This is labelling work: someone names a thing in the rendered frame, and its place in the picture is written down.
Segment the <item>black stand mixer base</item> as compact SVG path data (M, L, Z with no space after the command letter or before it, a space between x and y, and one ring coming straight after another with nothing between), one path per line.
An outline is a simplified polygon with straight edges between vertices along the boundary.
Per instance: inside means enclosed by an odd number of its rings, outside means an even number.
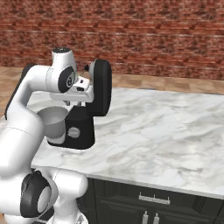
M73 106L65 119L66 137L64 143L48 143L51 146L70 148L76 150L86 150L95 144L94 119L87 114L85 107ZM72 127L80 130L80 136L73 138L68 135L68 130Z

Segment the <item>grey metal mixer bowl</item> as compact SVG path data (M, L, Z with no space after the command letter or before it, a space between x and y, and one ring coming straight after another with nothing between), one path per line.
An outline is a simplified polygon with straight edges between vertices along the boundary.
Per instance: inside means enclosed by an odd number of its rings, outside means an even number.
M45 125L45 136L51 144L62 144L65 141L67 114L67 109L63 107L43 108L38 112Z

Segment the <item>grey round mixer knob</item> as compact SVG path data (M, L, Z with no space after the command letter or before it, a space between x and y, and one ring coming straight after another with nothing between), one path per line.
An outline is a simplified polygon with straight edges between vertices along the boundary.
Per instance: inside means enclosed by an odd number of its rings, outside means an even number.
M72 127L68 130L68 135L73 138L78 138L81 131L78 128Z

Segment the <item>black cupboard door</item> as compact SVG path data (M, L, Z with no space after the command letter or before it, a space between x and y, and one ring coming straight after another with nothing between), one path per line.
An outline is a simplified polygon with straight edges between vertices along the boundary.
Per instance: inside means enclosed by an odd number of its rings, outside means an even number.
M158 213L159 224L207 224L208 219L198 215L185 213L174 208L155 206L151 210L152 219Z
M138 202L124 199L96 198L98 224L142 224L145 211L149 215L149 224L151 211Z

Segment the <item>black drawer front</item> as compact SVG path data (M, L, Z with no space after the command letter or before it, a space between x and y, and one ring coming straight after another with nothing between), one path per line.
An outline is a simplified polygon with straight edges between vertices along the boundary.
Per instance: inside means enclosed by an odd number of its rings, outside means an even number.
M197 207L200 203L202 197L191 195L182 192L173 192L160 190L156 188L148 188L139 185L127 185L127 195L138 199L138 195L141 192L143 196L152 197L154 194L157 198L166 200L168 197L170 198L171 204L170 206L180 206L180 207Z

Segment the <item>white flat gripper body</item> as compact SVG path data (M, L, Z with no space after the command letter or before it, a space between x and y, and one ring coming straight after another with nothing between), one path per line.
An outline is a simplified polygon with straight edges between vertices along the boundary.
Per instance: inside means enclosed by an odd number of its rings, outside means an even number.
M92 102L94 99L94 89L89 86L84 92L77 91L75 87L72 87L64 94L50 93L50 97L53 100L69 101L69 102Z

